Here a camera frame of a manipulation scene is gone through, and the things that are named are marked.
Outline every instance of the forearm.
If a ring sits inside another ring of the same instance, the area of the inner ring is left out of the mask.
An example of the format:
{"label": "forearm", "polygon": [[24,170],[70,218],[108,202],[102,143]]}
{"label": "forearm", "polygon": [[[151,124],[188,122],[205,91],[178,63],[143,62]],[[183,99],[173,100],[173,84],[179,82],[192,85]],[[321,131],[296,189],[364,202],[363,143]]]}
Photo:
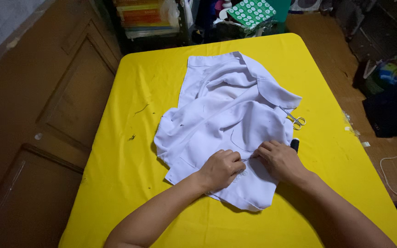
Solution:
{"label": "forearm", "polygon": [[125,217],[110,233],[104,247],[150,246],[203,193],[195,174],[191,174]]}
{"label": "forearm", "polygon": [[332,235],[345,247],[396,247],[381,229],[316,174],[295,186],[326,217]]}

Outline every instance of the white cable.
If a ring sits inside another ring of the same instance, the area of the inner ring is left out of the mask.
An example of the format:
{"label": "white cable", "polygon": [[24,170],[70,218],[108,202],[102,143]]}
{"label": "white cable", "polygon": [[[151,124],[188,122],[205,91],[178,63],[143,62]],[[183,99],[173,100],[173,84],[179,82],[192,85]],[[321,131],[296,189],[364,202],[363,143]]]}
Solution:
{"label": "white cable", "polygon": [[379,161],[379,167],[381,167],[381,171],[383,172],[384,179],[386,180],[387,186],[389,186],[389,189],[390,189],[395,195],[397,195],[397,193],[390,187],[389,181],[387,180],[386,173],[384,172],[384,169],[383,169],[383,161],[386,160],[386,159],[394,159],[394,158],[397,158],[397,156],[392,157],[392,158],[383,158],[383,159],[381,159],[381,161]]}

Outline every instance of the black bag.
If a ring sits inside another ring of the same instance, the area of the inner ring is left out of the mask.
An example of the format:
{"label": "black bag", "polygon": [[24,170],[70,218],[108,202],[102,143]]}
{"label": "black bag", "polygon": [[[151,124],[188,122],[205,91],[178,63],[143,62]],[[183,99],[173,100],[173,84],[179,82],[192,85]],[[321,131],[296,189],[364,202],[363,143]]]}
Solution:
{"label": "black bag", "polygon": [[367,119],[377,137],[397,136],[397,84],[363,101]]}

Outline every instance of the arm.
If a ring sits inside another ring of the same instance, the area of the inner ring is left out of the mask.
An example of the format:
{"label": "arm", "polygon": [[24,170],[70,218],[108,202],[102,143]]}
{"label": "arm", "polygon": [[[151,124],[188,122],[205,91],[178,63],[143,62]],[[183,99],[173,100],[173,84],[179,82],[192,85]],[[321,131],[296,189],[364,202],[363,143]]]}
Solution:
{"label": "arm", "polygon": [[396,247],[361,211],[331,189],[317,174],[307,170],[295,150],[277,141],[263,142],[258,157],[274,178],[298,188],[322,215],[332,235],[345,247]]}
{"label": "arm", "polygon": [[202,168],[151,198],[125,217],[110,233],[104,248],[148,247],[191,202],[205,192],[226,188],[246,166],[240,154],[219,150]]}

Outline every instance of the green polka dot box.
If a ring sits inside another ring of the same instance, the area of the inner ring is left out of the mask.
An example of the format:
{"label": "green polka dot box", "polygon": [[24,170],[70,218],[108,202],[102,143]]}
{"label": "green polka dot box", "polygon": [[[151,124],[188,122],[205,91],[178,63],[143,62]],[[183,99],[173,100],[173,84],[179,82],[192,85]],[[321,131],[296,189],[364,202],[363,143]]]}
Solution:
{"label": "green polka dot box", "polygon": [[254,29],[261,22],[274,16],[277,11],[266,0],[243,0],[227,11],[247,29]]}

